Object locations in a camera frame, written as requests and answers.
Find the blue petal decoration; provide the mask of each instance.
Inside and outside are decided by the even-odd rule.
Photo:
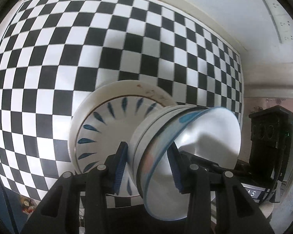
[[[88,157],[88,156],[90,156],[90,155],[92,155],[92,154],[95,154],[95,153],[83,153],[83,154],[81,154],[79,157],[78,157],[78,160],[80,160],[80,159],[84,159],[84,158],[86,158],[86,157]]]
[[[180,123],[185,123],[187,121],[189,121],[190,119],[192,119],[194,116],[196,116],[197,114],[199,114],[201,111],[198,112],[193,112],[193,113],[188,113],[182,117],[179,118],[179,122]]]
[[[97,162],[98,162],[98,161],[88,164],[88,165],[84,168],[83,173],[85,173],[86,171],[89,171],[89,169],[90,169],[92,166],[94,166]]]
[[[96,143],[96,141],[88,138],[81,138],[77,142],[78,144],[88,144],[88,143]]]
[[[121,107],[122,107],[124,113],[126,113],[127,104],[128,104],[127,97],[124,97],[123,100],[122,100],[122,102],[121,102]]]
[[[137,101],[137,105],[136,105],[136,114],[137,114],[137,111],[139,110],[139,108],[140,108],[140,106],[142,105],[142,103],[143,103],[143,97],[141,98],[141,99],[139,99],[138,101]]]
[[[99,113],[97,113],[97,112],[93,112],[93,115],[94,115],[94,117],[95,117],[98,121],[101,121],[102,123],[105,124],[104,120],[102,119],[102,116],[101,116]]]
[[[88,129],[88,130],[92,130],[92,131],[95,131],[95,132],[98,132],[98,133],[101,133],[99,130],[97,130],[95,127],[91,126],[91,125],[83,125],[84,129]]]
[[[129,195],[132,195],[129,179],[127,181],[127,192],[128,192]]]
[[[150,113],[150,111],[152,111],[154,109],[156,104],[157,103],[153,103],[152,105],[149,106],[149,108],[146,110],[146,113],[145,113],[144,117],[146,117]]]
[[[115,119],[114,110],[113,110],[112,104],[110,102],[107,103],[107,108],[108,108],[111,116],[113,116],[113,118]]]

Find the checkerboard pattern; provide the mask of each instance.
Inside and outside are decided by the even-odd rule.
[[[92,91],[117,80],[158,85],[180,104],[227,107],[240,121],[239,56],[177,11],[154,0],[21,5],[0,43],[0,177],[7,188],[41,200],[63,172],[73,172],[71,117]],[[111,200],[118,207],[139,199]]]

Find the checkered board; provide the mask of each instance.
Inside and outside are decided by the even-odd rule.
[[[158,85],[180,104],[227,107],[240,121],[240,58],[206,28],[157,0],[24,2],[0,42],[4,185],[41,200],[63,172],[74,172],[71,117],[92,91],[117,80]]]

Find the checkered tabletop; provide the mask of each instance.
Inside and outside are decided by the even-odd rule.
[[[3,184],[41,200],[63,172],[74,172],[70,120],[92,91],[117,80],[158,85],[182,104],[227,107],[240,121],[239,55],[206,29],[157,0],[24,2],[0,42]]]

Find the silver screw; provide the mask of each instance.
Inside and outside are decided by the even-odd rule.
[[[99,164],[97,167],[96,167],[99,171],[103,171],[106,169],[106,165],[105,164]]]
[[[227,172],[225,172],[225,176],[226,176],[227,178],[232,178],[232,177],[233,177],[233,173],[227,171]]]
[[[199,167],[198,167],[197,164],[195,164],[195,163],[190,164],[190,169],[191,169],[191,170],[197,170],[198,168],[199,168]]]
[[[69,178],[70,176],[71,176],[71,173],[70,172],[63,173],[63,177],[64,178]]]

